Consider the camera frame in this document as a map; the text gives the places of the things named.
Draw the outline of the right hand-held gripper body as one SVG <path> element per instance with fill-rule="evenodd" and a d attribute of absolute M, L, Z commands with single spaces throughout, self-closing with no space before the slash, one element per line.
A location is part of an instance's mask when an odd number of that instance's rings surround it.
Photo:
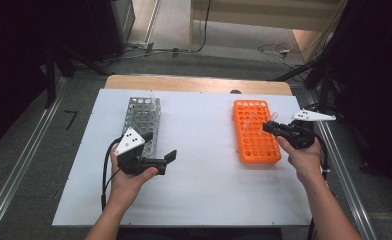
<path fill-rule="evenodd" d="M 292 121 L 279 125 L 279 136 L 284 137 L 294 149 L 310 147 L 315 140 L 314 131 L 308 128 L 309 123 L 318 121 L 334 121 L 335 115 L 327 115 L 302 109 L 292 115 Z"/>

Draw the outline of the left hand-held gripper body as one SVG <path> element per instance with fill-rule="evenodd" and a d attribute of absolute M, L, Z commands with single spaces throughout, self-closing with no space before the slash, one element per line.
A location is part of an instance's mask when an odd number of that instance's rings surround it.
<path fill-rule="evenodd" d="M 128 127 L 114 152 L 119 169 L 127 175 L 137 176 L 154 167 L 158 170 L 158 175 L 164 175 L 167 164 L 163 159 L 143 156 L 144 145 L 147 142 L 132 127 Z"/>

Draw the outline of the metal test tube rack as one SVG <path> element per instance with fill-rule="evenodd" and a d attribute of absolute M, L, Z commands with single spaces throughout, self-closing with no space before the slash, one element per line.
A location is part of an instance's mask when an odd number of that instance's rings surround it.
<path fill-rule="evenodd" d="M 157 98 L 157 109 L 151 107 L 150 97 L 130 97 L 122 133 L 132 127 L 140 135 L 152 132 L 153 139 L 144 145 L 143 156 L 154 158 L 161 116 L 161 103 Z"/>

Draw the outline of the orange test tube rack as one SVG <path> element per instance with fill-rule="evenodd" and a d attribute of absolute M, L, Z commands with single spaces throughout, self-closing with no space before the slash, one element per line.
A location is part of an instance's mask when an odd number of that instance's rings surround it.
<path fill-rule="evenodd" d="M 243 131 L 246 117 L 254 111 L 256 116 L 247 131 Z M 237 152 L 244 164 L 276 164 L 281 152 L 275 137 L 263 130 L 263 124 L 271 117 L 265 100 L 238 99 L 234 101 L 234 128 L 237 137 Z"/>

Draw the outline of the person's right hand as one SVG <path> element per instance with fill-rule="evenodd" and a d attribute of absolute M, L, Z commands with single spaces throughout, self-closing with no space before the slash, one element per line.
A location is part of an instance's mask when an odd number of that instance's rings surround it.
<path fill-rule="evenodd" d="M 289 163 L 296 169 L 297 178 L 303 185 L 322 179 L 320 158 L 322 148 L 317 139 L 305 149 L 295 149 L 281 136 L 276 138 L 280 147 L 288 154 Z"/>

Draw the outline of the person's left hand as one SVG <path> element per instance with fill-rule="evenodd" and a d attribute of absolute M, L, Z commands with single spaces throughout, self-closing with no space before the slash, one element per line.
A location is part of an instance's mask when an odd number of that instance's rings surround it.
<path fill-rule="evenodd" d="M 142 186 L 153 178 L 158 170 L 150 167 L 138 176 L 126 175 L 119 169 L 117 157 L 114 154 L 111 155 L 111 162 L 111 192 L 107 205 L 125 212 L 136 199 Z"/>

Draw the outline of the white table board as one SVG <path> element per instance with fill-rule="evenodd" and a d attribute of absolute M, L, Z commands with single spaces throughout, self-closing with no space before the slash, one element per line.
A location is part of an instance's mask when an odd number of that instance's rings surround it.
<path fill-rule="evenodd" d="M 53 219 L 91 226 L 101 214 L 103 164 L 120 136 L 130 97 L 100 90 Z M 244 165 L 237 153 L 230 93 L 154 92 L 161 116 L 157 157 L 177 151 L 162 176 L 144 184 L 122 222 L 128 226 L 283 226 L 311 219 L 304 188 L 285 159 Z"/>

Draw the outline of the black tripod stand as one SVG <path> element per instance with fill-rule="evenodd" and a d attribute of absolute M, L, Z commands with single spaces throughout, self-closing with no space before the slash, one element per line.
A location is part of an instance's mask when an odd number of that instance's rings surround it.
<path fill-rule="evenodd" d="M 316 105 L 316 109 L 320 113 L 324 113 L 327 109 L 328 93 L 331 86 L 331 58 L 337 42 L 331 40 L 322 53 L 314 60 L 305 63 L 302 66 L 296 67 L 277 78 L 275 81 L 284 82 L 292 77 L 303 72 L 308 72 L 308 76 L 304 81 L 304 86 L 308 90 L 314 89 L 318 84 L 321 85 L 320 97 Z"/>

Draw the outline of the wooden table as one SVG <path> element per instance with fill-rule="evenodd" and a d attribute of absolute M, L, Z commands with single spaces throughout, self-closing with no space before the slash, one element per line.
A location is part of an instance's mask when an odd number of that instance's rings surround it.
<path fill-rule="evenodd" d="M 105 89 L 159 90 L 291 96 L 286 82 L 240 80 L 210 77 L 180 77 L 156 75 L 111 75 Z"/>

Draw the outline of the person's dark clothing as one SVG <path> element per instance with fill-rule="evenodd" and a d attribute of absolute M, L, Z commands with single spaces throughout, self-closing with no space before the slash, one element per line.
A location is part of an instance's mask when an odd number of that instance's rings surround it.
<path fill-rule="evenodd" d="M 116 240 L 282 240 L 280 228 L 121 228 Z"/>

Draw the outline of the grey power strip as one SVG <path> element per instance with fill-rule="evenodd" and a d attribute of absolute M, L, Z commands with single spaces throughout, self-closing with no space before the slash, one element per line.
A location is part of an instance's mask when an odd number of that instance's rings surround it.
<path fill-rule="evenodd" d="M 143 50 L 145 54 L 149 54 L 153 52 L 153 45 L 154 43 L 145 43 L 145 42 L 137 42 L 137 43 L 127 43 L 126 50 Z"/>

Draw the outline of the dark curtain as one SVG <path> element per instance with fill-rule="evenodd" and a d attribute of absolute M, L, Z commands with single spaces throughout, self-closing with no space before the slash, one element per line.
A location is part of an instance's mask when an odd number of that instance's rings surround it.
<path fill-rule="evenodd" d="M 348 0 L 333 40 L 335 104 L 363 159 L 392 180 L 392 0 Z"/>
<path fill-rule="evenodd" d="M 62 22 L 75 0 L 0 0 L 0 140 L 51 80 L 41 66 L 51 57 L 73 74 Z"/>

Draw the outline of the light wooden shelf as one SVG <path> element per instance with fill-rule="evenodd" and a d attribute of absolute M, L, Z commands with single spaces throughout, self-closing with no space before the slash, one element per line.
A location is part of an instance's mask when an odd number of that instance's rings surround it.
<path fill-rule="evenodd" d="M 305 59 L 339 22 L 348 0 L 191 0 L 189 49 L 193 23 L 210 21 L 291 29 Z"/>

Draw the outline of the aluminium floor rail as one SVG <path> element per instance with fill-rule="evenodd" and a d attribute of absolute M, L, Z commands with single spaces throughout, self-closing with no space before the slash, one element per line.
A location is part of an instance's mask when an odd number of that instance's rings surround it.
<path fill-rule="evenodd" d="M 58 92 L 58 95 L 53 100 L 53 103 L 39 114 L 38 122 L 33 128 L 30 136 L 27 138 L 27 142 L 21 149 L 20 155 L 15 158 L 14 162 L 11 164 L 12 169 L 0 188 L 0 222 L 32 162 L 40 142 L 42 141 L 60 105 L 60 102 L 65 95 L 65 89 L 70 81 L 70 78 L 61 77 L 56 82 L 55 90 Z"/>
<path fill-rule="evenodd" d="M 334 166 L 340 185 L 344 192 L 352 217 L 363 240 L 378 240 L 377 234 L 370 221 L 369 215 L 364 207 L 360 195 L 355 187 L 350 173 L 340 153 L 338 144 L 332 134 L 330 124 L 326 121 L 317 123 L 322 139 L 329 150 L 329 156 Z"/>

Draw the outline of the thin metal floor rail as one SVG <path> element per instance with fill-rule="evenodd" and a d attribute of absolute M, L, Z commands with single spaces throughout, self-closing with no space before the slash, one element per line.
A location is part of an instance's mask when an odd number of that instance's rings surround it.
<path fill-rule="evenodd" d="M 152 5 L 152 9 L 151 9 L 150 18 L 149 18 L 149 21 L 148 21 L 148 26 L 147 26 L 147 29 L 146 29 L 146 34 L 144 36 L 144 42 L 145 43 L 149 43 L 150 42 L 150 38 L 151 38 L 151 35 L 152 35 L 152 32 L 153 32 L 153 28 L 154 28 L 154 25 L 155 25 L 156 17 L 158 15 L 159 8 L 160 8 L 161 2 L 162 2 L 162 0 L 151 0 L 151 1 L 153 2 L 153 5 Z"/>

